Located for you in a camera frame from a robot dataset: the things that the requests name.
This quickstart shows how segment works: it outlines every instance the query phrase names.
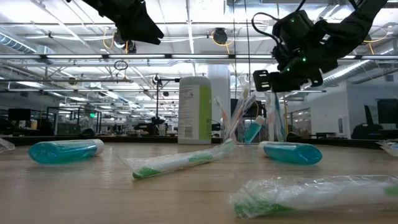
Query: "table surface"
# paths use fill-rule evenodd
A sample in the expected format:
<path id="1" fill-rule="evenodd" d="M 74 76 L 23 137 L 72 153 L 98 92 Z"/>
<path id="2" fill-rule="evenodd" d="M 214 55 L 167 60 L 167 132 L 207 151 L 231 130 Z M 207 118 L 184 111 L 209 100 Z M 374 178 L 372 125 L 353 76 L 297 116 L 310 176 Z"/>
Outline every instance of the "table surface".
<path id="1" fill-rule="evenodd" d="M 318 146 L 316 166 L 294 166 L 239 147 L 228 158 L 134 180 L 118 157 L 154 157 L 209 146 L 105 144 L 88 161 L 43 166 L 28 147 L 0 154 L 0 223 L 397 223 L 396 212 L 306 212 L 251 220 L 234 216 L 228 194 L 242 182 L 270 177 L 394 175 L 398 159 L 384 151 Z"/>

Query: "desk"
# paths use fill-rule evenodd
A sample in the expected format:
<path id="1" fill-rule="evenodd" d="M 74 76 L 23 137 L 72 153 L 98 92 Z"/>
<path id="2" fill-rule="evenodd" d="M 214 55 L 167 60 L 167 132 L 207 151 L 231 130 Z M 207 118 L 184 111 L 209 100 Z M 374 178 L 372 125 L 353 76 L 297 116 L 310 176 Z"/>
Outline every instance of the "desk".
<path id="1" fill-rule="evenodd" d="M 272 176 L 394 175 L 398 159 L 384 151 L 319 146 L 317 166 L 270 161 L 255 147 L 229 158 L 144 180 L 115 157 L 152 157 L 208 146 L 106 143 L 89 161 L 42 166 L 28 147 L 0 154 L 1 223 L 397 223 L 398 213 L 377 215 L 293 213 L 240 220 L 227 203 L 240 180 Z"/>

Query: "white pillar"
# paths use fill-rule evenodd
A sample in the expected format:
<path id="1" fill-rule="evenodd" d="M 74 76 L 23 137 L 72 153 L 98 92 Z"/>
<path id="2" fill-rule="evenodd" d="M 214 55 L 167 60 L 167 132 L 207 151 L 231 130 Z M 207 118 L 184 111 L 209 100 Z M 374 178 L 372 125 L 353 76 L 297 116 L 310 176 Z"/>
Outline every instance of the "white pillar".
<path id="1" fill-rule="evenodd" d="M 228 118 L 231 117 L 231 80 L 228 65 L 209 65 L 207 68 L 207 77 L 211 81 L 211 93 L 213 99 L 218 97 Z M 214 121 L 219 122 L 222 118 L 220 107 L 215 104 L 211 106 L 211 117 Z"/>

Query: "white plastic bottle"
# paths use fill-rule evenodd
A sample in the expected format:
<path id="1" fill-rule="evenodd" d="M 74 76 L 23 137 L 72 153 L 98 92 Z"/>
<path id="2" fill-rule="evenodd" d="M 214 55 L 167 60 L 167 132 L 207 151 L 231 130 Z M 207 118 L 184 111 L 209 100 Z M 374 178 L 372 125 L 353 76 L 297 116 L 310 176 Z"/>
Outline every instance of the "white plastic bottle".
<path id="1" fill-rule="evenodd" d="M 180 80 L 178 143 L 211 144 L 211 82 L 207 77 Z"/>

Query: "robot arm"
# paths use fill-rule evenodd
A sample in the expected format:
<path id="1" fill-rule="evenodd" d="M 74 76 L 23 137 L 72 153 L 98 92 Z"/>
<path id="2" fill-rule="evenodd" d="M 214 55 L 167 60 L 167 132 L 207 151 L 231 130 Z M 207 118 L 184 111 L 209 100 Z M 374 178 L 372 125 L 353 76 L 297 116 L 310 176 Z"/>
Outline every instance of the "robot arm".
<path id="1" fill-rule="evenodd" d="M 163 32 L 148 16 L 145 0 L 83 0 L 100 16 L 112 20 L 123 41 L 136 40 L 160 44 Z"/>
<path id="2" fill-rule="evenodd" d="M 339 58 L 363 43 L 374 18 L 387 0 L 364 0 L 359 7 L 354 1 L 350 2 L 356 10 L 339 24 L 329 24 L 324 20 L 313 24 L 305 11 L 295 11 L 278 20 L 273 35 L 260 32 L 273 36 L 277 42 L 272 54 L 279 63 L 280 72 L 255 71 L 253 79 L 256 90 L 299 90 L 308 80 L 313 87 L 322 85 L 321 71 L 326 73 L 337 68 Z"/>

